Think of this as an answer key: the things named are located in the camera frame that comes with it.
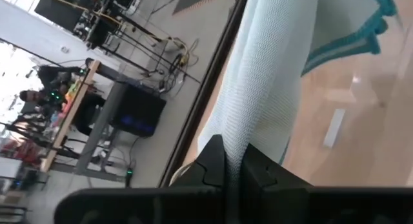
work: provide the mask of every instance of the red object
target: red object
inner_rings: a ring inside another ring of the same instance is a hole
[[[72,103],[73,103],[72,99],[67,101],[67,104],[65,105],[65,107],[63,107],[62,114],[66,115],[69,112],[70,107],[72,107]]]
[[[33,141],[27,140],[19,144],[18,141],[11,139],[1,149],[2,155],[7,155],[13,159],[20,159],[25,163],[31,164],[33,167],[39,167],[40,161],[38,158],[41,148]]]

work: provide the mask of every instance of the wooden desk edge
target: wooden desk edge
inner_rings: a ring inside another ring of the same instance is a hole
[[[83,97],[86,94],[86,91],[88,89],[88,84],[92,82],[93,75],[95,74],[99,65],[100,65],[100,62],[95,60],[89,66],[89,73],[85,78],[85,82],[80,86],[79,91],[77,92],[77,96],[72,102],[72,107],[70,108],[65,121],[62,123],[59,133],[54,139],[54,142],[53,142],[54,148],[61,148],[61,143],[63,141],[63,138],[67,134],[67,131],[72,123],[75,113],[77,112],[77,109],[79,108],[80,102],[82,101]],[[42,172],[48,172],[50,170],[50,167],[52,166],[54,158],[56,157],[56,153],[57,152],[55,150],[51,150],[49,154],[47,155],[47,157],[42,161],[41,166],[40,166],[40,170]]]

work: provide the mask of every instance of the glass window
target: glass window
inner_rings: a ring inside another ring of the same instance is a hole
[[[20,91],[43,87],[35,76],[36,66],[32,54],[0,43],[0,122],[9,123],[20,113],[25,104],[19,99]],[[4,125],[0,125],[0,136],[5,135],[4,130]]]
[[[48,20],[47,18],[37,14],[34,10],[36,9],[37,4],[39,4],[40,0],[5,0],[13,5],[16,5],[17,7],[23,9],[24,11],[27,11],[29,14],[32,14],[33,16],[41,19],[42,21],[50,24],[50,25],[54,25],[60,29],[63,30],[63,28],[61,28],[59,25],[51,22],[50,20]]]

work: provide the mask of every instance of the blue screen light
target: blue screen light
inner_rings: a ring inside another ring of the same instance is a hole
[[[123,124],[134,127],[135,129],[143,132],[153,133],[153,131],[155,131],[155,127],[147,125],[141,120],[134,119],[132,116],[124,116],[121,120]]]

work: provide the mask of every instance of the white wall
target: white wall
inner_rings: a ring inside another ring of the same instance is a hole
[[[91,57],[116,70],[120,66],[118,60],[112,59],[98,50],[87,50],[80,39],[4,0],[0,0],[0,14],[0,38],[53,62],[60,63]],[[63,46],[69,49],[68,53],[61,51]],[[65,66],[82,64],[83,62],[75,62],[65,64]]]

